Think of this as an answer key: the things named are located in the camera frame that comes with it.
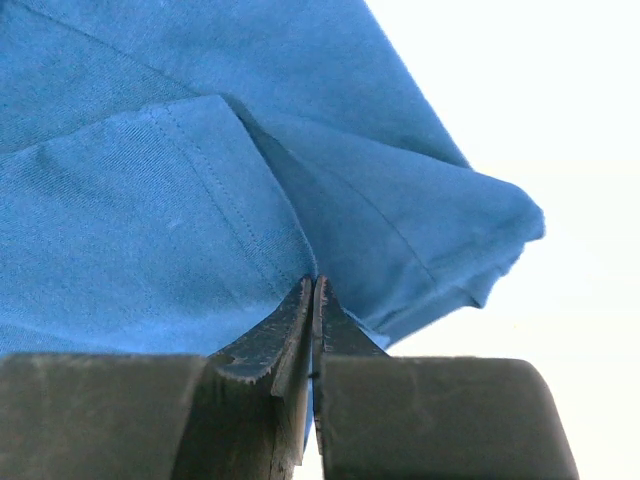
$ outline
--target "white sky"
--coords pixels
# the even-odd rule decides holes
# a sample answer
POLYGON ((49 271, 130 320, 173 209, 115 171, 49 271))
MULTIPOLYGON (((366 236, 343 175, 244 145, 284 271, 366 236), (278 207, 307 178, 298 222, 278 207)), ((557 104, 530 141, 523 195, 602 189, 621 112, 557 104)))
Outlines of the white sky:
MULTIPOLYGON (((393 355, 524 358, 547 380, 582 480, 639 480, 637 2, 368 0, 473 167, 545 210, 485 310, 393 355)), ((322 479, 315 437, 296 480, 322 479)))

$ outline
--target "bright background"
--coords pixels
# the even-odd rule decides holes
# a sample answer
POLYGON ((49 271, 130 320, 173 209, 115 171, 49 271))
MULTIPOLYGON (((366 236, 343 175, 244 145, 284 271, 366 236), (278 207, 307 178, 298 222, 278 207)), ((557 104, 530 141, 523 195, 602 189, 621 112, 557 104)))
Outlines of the bright background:
MULTIPOLYGON (((547 218, 486 309, 390 353, 529 360, 581 479, 639 480, 637 2, 367 3, 473 167, 522 187, 547 218)), ((312 437, 295 479, 321 478, 312 437)))

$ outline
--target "fabric fold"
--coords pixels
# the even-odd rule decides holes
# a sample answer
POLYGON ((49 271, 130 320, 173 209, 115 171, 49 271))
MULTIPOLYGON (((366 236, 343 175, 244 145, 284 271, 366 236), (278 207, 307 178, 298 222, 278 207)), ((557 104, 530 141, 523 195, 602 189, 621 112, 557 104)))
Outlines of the fabric fold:
POLYGON ((211 354, 318 272, 388 346, 544 232, 362 0, 5 0, 0 62, 0 355, 211 354))

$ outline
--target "seam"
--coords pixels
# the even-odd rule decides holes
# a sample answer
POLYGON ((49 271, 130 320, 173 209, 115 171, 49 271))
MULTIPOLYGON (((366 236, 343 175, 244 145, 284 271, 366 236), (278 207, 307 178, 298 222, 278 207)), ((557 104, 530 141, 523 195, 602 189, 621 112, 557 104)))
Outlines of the seam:
MULTIPOLYGON (((175 125, 175 127, 178 129, 178 131, 180 132, 181 136, 183 137, 183 139, 189 144, 191 145, 199 154, 200 156, 203 158, 203 160, 205 161, 205 165, 207 162, 207 158, 206 155, 204 154, 204 152, 202 151, 202 149, 195 144, 184 132, 184 129, 182 128, 182 126, 180 125, 180 123, 178 123, 178 121, 175 119, 175 117, 172 115, 170 109, 168 107, 164 107, 164 110, 167 113, 168 118, 171 120, 171 122, 175 125)), ((233 236, 235 237, 236 241, 238 242, 238 245, 240 246, 240 248, 242 248, 242 250, 245 252, 245 254, 247 254, 247 257, 250 258, 250 255, 248 254, 248 250, 247 247, 245 245, 245 243, 241 240, 241 237, 238 233, 238 231, 234 228, 233 223, 229 220, 229 217, 222 211, 222 208, 220 207, 220 205, 218 204, 218 202, 216 202, 214 195, 212 194, 212 192, 209 189, 209 186, 207 185, 207 182, 202 178, 202 176, 200 175, 200 173, 198 172, 198 169, 196 168, 196 166, 193 164, 193 162, 191 161, 191 158, 189 157, 189 155, 187 154, 187 152, 184 151, 184 149, 180 148, 180 146, 178 146, 176 144, 176 142, 167 134, 167 132, 158 124, 157 119, 155 118, 155 116, 152 114, 151 118, 153 120, 154 125, 156 126, 156 128, 162 133, 162 135, 167 139, 167 141, 169 141, 180 153, 182 153, 182 155, 184 156, 184 158, 187 160, 187 163, 189 164, 189 166, 191 167, 191 169, 193 170, 193 172, 195 173, 195 175, 198 177, 198 179, 200 180, 200 183, 202 184, 203 188, 205 189, 205 191, 207 192, 207 195, 209 197, 209 199, 211 200, 211 202, 215 205, 216 209, 218 210, 218 212, 220 213, 220 215, 222 215, 222 218, 224 219, 225 223, 229 226, 229 228, 231 229, 231 231, 233 232, 233 236)), ((228 202, 233 206, 234 211, 236 212, 236 214, 242 219, 245 227, 247 228, 247 230, 249 231, 249 235, 251 237, 251 241, 253 243, 253 246, 256 247, 256 250, 259 250, 257 248, 257 241, 255 238, 255 234, 253 233, 253 230, 250 228, 247 220, 244 218, 244 216, 240 213, 238 207, 236 206, 235 202, 233 202, 233 199, 231 198, 231 196, 229 195, 229 192, 227 191, 227 189, 224 187, 224 184, 220 181, 220 178, 216 175, 216 173, 207 167, 207 171, 209 172, 209 174, 215 179, 216 184, 220 187, 220 190, 223 192, 224 196, 227 198, 228 202)), ((264 280, 265 283, 267 283, 267 285, 269 285, 269 289, 271 290, 271 293, 273 293, 274 295, 277 295, 275 286, 273 285, 273 283, 271 283, 266 276, 264 275, 264 272, 262 271, 261 268, 258 267, 258 265, 256 265, 256 263, 251 260, 251 262, 254 264, 254 266, 256 267, 256 270, 258 272, 260 272, 260 276, 262 277, 262 279, 264 280)), ((280 277, 282 279, 286 279, 286 277, 284 276, 284 274, 282 273, 282 271, 280 271, 279 268, 275 267, 276 271, 278 272, 278 274, 280 275, 280 277)))
POLYGON ((263 145, 263 142, 262 142, 262 140, 260 140, 259 136, 260 135, 264 135, 269 140, 272 140, 282 150, 285 150, 284 147, 280 144, 280 142, 278 142, 278 140, 276 140, 271 135, 269 135, 256 122, 256 120, 252 117, 251 113, 249 112, 249 110, 246 108, 246 106, 244 104, 242 104, 237 99, 235 99, 232 96, 230 96, 229 94, 220 94, 219 97, 225 102, 227 108, 229 108, 231 113, 240 122, 240 124, 244 128, 245 132, 247 133, 249 139, 253 143, 253 146, 255 147, 257 152, 262 156, 262 159, 264 160, 265 165, 267 166, 267 168, 269 169, 269 172, 271 173, 271 175, 273 176, 274 180, 276 181, 284 201, 286 202, 288 207, 291 209, 291 212, 293 213, 293 219, 294 219, 295 226, 297 227, 297 229, 302 234, 302 239, 303 239, 305 247, 307 248, 307 252, 311 254, 312 262, 313 262, 312 275, 313 275, 314 278, 317 277, 318 276, 318 271, 319 271, 318 270, 318 268, 319 268, 318 267, 318 260, 316 258, 315 252, 313 251, 313 247, 311 245, 311 242, 309 241, 309 238, 307 237, 307 233, 304 231, 304 228, 302 227, 302 224, 300 222, 298 209, 296 208, 296 206, 291 201, 291 198, 289 197, 288 192, 285 191, 282 183, 280 182, 280 179, 276 175, 276 172, 274 171, 273 166, 271 165, 271 163, 269 161, 269 155, 265 151, 265 146, 263 145))
POLYGON ((121 57, 126 58, 127 60, 130 60, 134 63, 136 63, 137 65, 140 65, 144 68, 146 68, 147 70, 155 73, 156 75, 160 75, 162 78, 165 78, 166 80, 169 80, 170 82, 173 82, 176 86, 179 86, 181 88, 184 88, 186 90, 188 90, 189 92, 191 92, 194 95, 201 95, 201 92, 198 92, 196 90, 194 90, 193 88, 191 88, 188 85, 183 84, 182 82, 179 82, 178 80, 176 80, 173 77, 170 77, 169 75, 167 75, 166 73, 164 73, 163 71, 152 67, 151 65, 148 65, 144 62, 141 62, 140 60, 138 60, 137 58, 132 57, 131 55, 129 55, 128 53, 125 53, 121 50, 118 50, 117 48, 115 48, 113 45, 110 45, 106 42, 104 42, 103 40, 100 40, 97 37, 94 37, 93 35, 84 32, 82 30, 80 30, 77 27, 74 27, 72 25, 69 25, 68 23, 63 22, 62 20, 58 19, 58 18, 54 18, 51 15, 47 15, 46 13, 43 13, 39 10, 34 9, 33 7, 26 5, 25 3, 23 3, 21 0, 9 0, 9 2, 13 3, 14 5, 17 5, 19 7, 22 7, 23 9, 25 9, 27 12, 31 13, 32 15, 36 15, 38 17, 44 18, 46 20, 49 20, 50 22, 55 23, 56 25, 65 28, 71 32, 74 32, 78 35, 82 35, 83 37, 88 38, 89 40, 92 40, 95 43, 98 43, 99 45, 102 45, 103 47, 111 50, 112 52, 116 53, 117 55, 120 55, 121 57))
MULTIPOLYGON (((293 155, 295 158, 298 158, 298 161, 300 161, 303 164, 306 164, 307 166, 309 165, 308 162, 301 160, 297 155, 293 155)), ((409 250, 409 252, 411 253, 411 255, 413 256, 413 258, 415 260, 418 261, 418 263, 420 264, 420 266, 422 267, 422 269, 424 270, 424 272, 429 276, 429 278, 431 279, 431 281, 434 284, 435 290, 438 290, 438 282, 436 281, 435 277, 431 274, 431 272, 429 271, 429 269, 427 268, 427 266, 424 264, 424 262, 420 259, 420 257, 418 256, 417 252, 414 250, 414 248, 411 246, 411 244, 409 243, 409 241, 407 240, 407 238, 402 235, 402 233, 400 232, 400 230, 398 230, 398 227, 396 227, 393 222, 391 222, 391 220, 389 220, 389 218, 387 218, 387 216, 382 213, 382 211, 371 201, 371 199, 369 197, 367 197, 366 195, 364 195, 362 192, 360 192, 360 190, 358 190, 356 187, 353 186, 353 184, 351 182, 349 182, 348 180, 346 180, 342 175, 334 172, 332 169, 327 168, 326 166, 323 165, 315 165, 317 168, 324 170, 328 173, 330 173, 331 175, 333 175, 335 178, 337 178, 338 180, 342 181, 343 183, 345 183, 346 185, 349 186, 349 188, 356 193, 360 198, 362 198, 371 208, 373 208, 373 210, 375 212, 378 213, 378 215, 380 215, 380 217, 385 221, 385 223, 391 227, 391 229, 398 235, 398 237, 403 241, 403 243, 405 244, 406 248, 409 250)))

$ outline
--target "blue fabric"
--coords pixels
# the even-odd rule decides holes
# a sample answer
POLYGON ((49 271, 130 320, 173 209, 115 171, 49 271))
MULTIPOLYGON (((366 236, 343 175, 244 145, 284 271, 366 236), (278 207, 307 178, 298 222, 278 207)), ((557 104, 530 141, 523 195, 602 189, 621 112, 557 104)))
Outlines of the blue fabric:
POLYGON ((211 354, 318 272, 389 346, 543 235, 362 0, 0 8, 0 355, 211 354))

